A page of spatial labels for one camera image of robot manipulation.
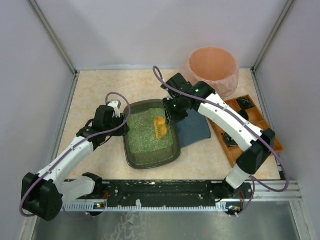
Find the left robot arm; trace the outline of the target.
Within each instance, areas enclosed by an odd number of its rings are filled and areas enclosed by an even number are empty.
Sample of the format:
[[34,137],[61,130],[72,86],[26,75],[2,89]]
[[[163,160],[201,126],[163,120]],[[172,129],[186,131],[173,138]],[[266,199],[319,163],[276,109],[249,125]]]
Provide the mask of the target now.
[[93,173],[67,181],[70,173],[97,148],[112,137],[127,135],[127,117],[120,111],[118,100],[100,105],[93,119],[81,128],[71,144],[38,173],[27,173],[22,179],[20,214],[53,220],[69,203],[84,197],[98,197],[103,192],[103,180]]

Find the dark grey litter box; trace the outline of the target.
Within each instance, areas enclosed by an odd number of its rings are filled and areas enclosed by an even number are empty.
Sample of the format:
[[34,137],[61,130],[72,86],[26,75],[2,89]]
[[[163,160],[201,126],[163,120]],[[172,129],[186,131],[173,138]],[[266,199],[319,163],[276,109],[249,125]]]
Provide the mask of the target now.
[[130,105],[127,125],[129,132],[123,137],[128,165],[137,170],[161,167],[175,162],[181,155],[181,147],[174,125],[167,127],[167,134],[156,138],[154,120],[165,117],[162,100],[143,100]]

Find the yellow litter scoop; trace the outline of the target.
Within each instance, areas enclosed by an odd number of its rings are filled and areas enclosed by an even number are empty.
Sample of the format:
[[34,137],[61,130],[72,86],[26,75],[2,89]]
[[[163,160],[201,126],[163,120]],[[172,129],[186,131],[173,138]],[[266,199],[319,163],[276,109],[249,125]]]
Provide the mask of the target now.
[[155,136],[158,140],[164,138],[167,133],[167,125],[166,125],[166,119],[164,117],[156,117],[153,121],[154,130],[155,130]]

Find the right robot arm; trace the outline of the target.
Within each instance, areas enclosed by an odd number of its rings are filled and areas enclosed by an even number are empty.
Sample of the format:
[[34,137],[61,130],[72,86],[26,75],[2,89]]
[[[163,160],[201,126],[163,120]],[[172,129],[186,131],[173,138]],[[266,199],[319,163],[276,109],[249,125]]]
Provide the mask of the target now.
[[160,82],[168,93],[168,97],[163,99],[167,124],[184,120],[187,110],[193,109],[219,126],[242,150],[224,179],[229,188],[239,189],[274,153],[275,132],[270,128],[263,130],[243,118],[207,83],[199,81],[191,85],[180,73],[168,81],[160,79]]

